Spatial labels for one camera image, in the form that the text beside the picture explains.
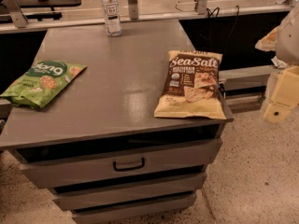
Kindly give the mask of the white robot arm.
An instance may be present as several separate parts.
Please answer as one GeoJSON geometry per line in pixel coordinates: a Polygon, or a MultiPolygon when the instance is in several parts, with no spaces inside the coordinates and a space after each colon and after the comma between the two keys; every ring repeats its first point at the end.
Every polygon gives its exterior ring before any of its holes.
{"type": "Polygon", "coordinates": [[[299,105],[299,5],[290,11],[280,26],[260,39],[255,48],[274,51],[275,59],[288,65],[276,75],[275,88],[263,113],[264,120],[280,123],[299,105]]]}

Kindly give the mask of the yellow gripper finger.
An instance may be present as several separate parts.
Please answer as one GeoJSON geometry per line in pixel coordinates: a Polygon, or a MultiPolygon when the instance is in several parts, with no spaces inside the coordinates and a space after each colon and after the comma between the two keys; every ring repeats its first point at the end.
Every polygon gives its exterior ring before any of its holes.
{"type": "Polygon", "coordinates": [[[268,79],[263,119],[280,123],[299,105],[299,67],[274,73],[268,79]]]}

